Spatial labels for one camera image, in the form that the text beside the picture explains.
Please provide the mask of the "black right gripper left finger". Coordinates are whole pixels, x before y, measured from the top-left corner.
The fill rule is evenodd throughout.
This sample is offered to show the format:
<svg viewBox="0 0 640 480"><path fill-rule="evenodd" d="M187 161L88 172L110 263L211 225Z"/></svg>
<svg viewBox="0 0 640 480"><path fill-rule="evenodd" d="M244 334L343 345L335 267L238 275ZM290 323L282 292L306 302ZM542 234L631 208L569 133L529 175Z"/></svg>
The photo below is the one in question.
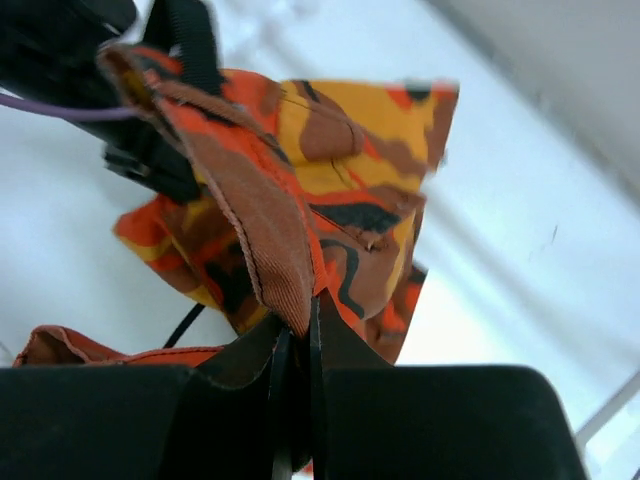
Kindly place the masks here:
<svg viewBox="0 0 640 480"><path fill-rule="evenodd" d="M225 347L133 356L40 327L1 372L1 475L288 479L289 346L272 316Z"/></svg>

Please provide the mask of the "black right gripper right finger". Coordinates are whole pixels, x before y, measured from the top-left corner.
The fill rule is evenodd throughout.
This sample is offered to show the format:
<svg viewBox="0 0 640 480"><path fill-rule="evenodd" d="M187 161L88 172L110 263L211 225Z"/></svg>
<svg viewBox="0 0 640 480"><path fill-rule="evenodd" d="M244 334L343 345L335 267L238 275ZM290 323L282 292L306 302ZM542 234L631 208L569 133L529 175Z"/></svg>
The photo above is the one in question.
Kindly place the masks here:
<svg viewBox="0 0 640 480"><path fill-rule="evenodd" d="M309 346L318 479L586 476L559 398L534 369L394 367L328 294L312 302Z"/></svg>

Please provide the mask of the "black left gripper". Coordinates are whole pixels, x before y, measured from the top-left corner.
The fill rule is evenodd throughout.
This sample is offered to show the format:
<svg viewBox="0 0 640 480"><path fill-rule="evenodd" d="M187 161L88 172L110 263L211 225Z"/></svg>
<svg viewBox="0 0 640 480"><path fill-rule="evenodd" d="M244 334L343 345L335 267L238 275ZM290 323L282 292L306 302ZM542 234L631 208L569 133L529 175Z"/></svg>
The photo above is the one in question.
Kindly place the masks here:
<svg viewBox="0 0 640 480"><path fill-rule="evenodd" d="M200 195L188 160L123 106L96 63L98 49L137 18L132 1L2 2L1 86L13 95L4 103L101 139L111 171L186 203ZM221 94L224 77L204 2L154 2L140 44L161 54L176 48L178 79Z"/></svg>

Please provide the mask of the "orange camouflage trousers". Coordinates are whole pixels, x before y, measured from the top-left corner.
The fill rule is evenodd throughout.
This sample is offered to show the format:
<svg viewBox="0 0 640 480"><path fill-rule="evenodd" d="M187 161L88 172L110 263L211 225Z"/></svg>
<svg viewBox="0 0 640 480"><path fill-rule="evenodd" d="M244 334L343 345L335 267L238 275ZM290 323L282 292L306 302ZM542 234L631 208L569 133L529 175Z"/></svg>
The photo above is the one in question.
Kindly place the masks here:
<svg viewBox="0 0 640 480"><path fill-rule="evenodd" d="M122 215L119 240L244 334L275 312L298 337L311 300L394 363L425 275L413 261L459 96L452 82L273 81L227 69L220 95L180 61L114 45L99 62L123 100L187 159L198 195Z"/></svg>

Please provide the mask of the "white clothes rack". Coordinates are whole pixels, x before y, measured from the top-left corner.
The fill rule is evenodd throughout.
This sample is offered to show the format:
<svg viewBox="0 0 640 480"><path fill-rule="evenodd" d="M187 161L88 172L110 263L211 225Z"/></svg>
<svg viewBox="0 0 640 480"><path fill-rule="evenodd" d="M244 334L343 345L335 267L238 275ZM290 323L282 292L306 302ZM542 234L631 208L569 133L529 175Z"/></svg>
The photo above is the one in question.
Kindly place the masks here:
<svg viewBox="0 0 640 480"><path fill-rule="evenodd" d="M588 442L639 392L637 370L575 433L576 446L584 451Z"/></svg>

